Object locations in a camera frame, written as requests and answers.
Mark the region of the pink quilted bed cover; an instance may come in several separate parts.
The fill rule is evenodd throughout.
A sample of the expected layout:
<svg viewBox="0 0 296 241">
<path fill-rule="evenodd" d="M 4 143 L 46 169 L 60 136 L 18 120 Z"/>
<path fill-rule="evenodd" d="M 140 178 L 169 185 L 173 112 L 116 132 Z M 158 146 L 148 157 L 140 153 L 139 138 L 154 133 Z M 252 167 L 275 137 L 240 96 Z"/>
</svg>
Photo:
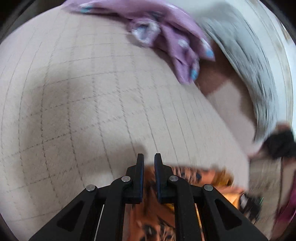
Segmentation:
<svg viewBox="0 0 296 241">
<path fill-rule="evenodd" d="M 215 109 L 119 19 L 57 7 L 1 43 L 1 214 L 19 240 L 139 153 L 225 168 L 248 187 L 248 159 Z"/>
</svg>

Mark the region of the grey quilted pillow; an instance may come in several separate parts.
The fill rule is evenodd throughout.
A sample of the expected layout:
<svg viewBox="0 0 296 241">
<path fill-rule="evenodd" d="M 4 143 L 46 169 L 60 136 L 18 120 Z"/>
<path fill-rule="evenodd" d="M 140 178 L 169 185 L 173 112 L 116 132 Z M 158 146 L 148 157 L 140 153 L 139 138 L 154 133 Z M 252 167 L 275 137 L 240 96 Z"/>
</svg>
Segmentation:
<svg viewBox="0 0 296 241">
<path fill-rule="evenodd" d="M 275 127 L 279 107 L 273 73 L 259 38 L 241 12 L 227 3 L 205 10 L 197 23 L 244 82 L 256 118 L 254 140 L 264 140 Z"/>
</svg>

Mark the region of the purple floral garment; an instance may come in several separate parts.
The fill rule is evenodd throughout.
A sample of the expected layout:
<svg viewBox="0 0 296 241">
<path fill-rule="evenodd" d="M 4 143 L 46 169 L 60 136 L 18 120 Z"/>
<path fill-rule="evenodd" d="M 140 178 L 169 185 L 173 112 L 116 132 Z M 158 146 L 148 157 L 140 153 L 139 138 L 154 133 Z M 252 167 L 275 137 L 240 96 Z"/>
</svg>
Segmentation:
<svg viewBox="0 0 296 241">
<path fill-rule="evenodd" d="M 77 13 L 117 14 L 127 19 L 128 30 L 139 45 L 168 54 L 181 84 L 197 79 L 201 59 L 215 61 L 203 30 L 185 11 L 167 1 L 65 1 L 63 6 Z"/>
</svg>

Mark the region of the black garment on headboard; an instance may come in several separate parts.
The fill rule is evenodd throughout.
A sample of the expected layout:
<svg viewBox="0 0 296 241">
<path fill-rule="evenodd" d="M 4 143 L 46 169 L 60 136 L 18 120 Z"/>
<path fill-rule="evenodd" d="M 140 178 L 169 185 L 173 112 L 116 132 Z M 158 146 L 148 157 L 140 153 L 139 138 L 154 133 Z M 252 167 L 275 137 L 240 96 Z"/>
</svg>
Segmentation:
<svg viewBox="0 0 296 241">
<path fill-rule="evenodd" d="M 284 130 L 270 135 L 263 146 L 273 158 L 295 158 L 295 139 L 291 130 Z"/>
</svg>

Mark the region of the pink bolster cushion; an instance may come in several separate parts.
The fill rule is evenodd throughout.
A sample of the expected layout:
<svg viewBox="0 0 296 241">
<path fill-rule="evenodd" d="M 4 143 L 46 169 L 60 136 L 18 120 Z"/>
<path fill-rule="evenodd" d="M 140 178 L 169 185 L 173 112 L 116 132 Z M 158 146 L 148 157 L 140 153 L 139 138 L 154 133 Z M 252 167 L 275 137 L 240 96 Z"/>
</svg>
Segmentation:
<svg viewBox="0 0 296 241">
<path fill-rule="evenodd" d="M 247 156 L 255 156 L 262 142 L 255 142 L 256 118 L 249 92 L 230 62 L 213 41 L 215 61 L 202 60 L 195 83 Z"/>
</svg>

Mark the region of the orange black floral blouse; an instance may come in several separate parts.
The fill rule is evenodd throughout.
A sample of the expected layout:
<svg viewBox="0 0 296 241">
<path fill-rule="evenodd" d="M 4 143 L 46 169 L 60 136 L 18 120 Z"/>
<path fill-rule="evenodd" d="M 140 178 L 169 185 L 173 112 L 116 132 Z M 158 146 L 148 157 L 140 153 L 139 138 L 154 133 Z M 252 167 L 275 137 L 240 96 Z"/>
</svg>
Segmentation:
<svg viewBox="0 0 296 241">
<path fill-rule="evenodd" d="M 214 186 L 237 209 L 244 194 L 233 185 L 233 176 L 226 169 L 199 169 L 172 166 L 173 174 L 189 184 Z M 129 213 L 127 240 L 175 240 L 175 209 L 173 204 L 160 204 L 157 199 L 156 177 L 153 166 L 144 169 L 144 196 L 140 204 L 133 205 Z"/>
</svg>

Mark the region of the striped floral cushion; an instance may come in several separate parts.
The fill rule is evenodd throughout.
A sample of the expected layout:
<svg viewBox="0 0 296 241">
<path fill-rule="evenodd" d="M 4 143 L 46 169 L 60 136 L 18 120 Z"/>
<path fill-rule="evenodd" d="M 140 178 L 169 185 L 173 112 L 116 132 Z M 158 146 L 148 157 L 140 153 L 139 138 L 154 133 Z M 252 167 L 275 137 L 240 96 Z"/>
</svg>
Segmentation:
<svg viewBox="0 0 296 241">
<path fill-rule="evenodd" d="M 270 158 L 250 161 L 249 192 L 263 197 L 259 220 L 255 226 L 272 238 L 276 215 L 288 201 L 295 174 L 295 161 Z"/>
</svg>

